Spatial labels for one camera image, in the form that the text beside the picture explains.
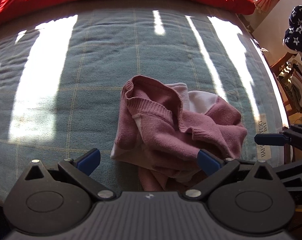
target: navy blue star print clothing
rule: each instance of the navy blue star print clothing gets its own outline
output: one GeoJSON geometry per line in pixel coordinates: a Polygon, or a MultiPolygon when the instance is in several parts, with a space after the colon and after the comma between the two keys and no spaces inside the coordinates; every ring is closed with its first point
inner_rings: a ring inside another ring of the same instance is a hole
{"type": "Polygon", "coordinates": [[[296,52],[302,52],[302,5],[293,8],[289,17],[289,26],[285,33],[284,45],[296,52]]]}

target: fabric label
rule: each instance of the fabric label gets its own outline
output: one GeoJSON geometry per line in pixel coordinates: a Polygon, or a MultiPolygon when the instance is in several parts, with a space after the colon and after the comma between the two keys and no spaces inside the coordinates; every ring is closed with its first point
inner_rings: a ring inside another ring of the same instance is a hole
{"type": "MultiPolygon", "coordinates": [[[[256,133],[269,133],[266,114],[260,114],[256,120],[256,133]]],[[[271,159],[271,149],[269,145],[257,145],[257,159],[271,159]]]]}

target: plaid bedsheet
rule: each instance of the plaid bedsheet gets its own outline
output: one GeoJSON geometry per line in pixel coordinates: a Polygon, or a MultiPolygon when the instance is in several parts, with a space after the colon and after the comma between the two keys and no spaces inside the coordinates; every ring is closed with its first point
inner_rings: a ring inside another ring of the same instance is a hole
{"type": "MultiPolygon", "coordinates": [[[[243,159],[262,154],[253,139],[262,122],[269,132],[286,123],[265,61],[235,14],[183,0],[49,8],[0,28],[0,205],[30,160],[55,163],[94,147],[102,159],[92,178],[117,193],[141,190],[135,166],[110,160],[120,91],[136,74],[225,98],[248,129],[243,159]]],[[[282,149],[269,157],[282,164],[282,149]]]]}

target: mattress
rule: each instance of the mattress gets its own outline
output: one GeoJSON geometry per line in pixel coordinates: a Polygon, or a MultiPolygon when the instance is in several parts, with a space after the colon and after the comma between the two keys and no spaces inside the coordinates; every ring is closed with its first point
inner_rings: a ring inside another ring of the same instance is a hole
{"type": "Polygon", "coordinates": [[[185,0],[85,0],[0,27],[0,205],[32,159],[52,164],[91,148],[91,174],[119,193],[142,190],[137,167],[110,159],[120,92],[142,74],[217,93],[248,130],[241,158],[283,164],[257,132],[288,125],[268,65],[237,15],[185,0]]]}

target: pink sweater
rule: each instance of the pink sweater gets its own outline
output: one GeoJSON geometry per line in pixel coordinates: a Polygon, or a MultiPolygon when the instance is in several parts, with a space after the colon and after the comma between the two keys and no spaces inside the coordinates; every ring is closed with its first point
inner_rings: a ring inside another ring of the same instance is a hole
{"type": "Polygon", "coordinates": [[[219,96],[139,75],[122,89],[111,158],[138,165],[146,191],[182,191],[205,176],[200,149],[238,158],[246,135],[239,111],[219,96]]]}

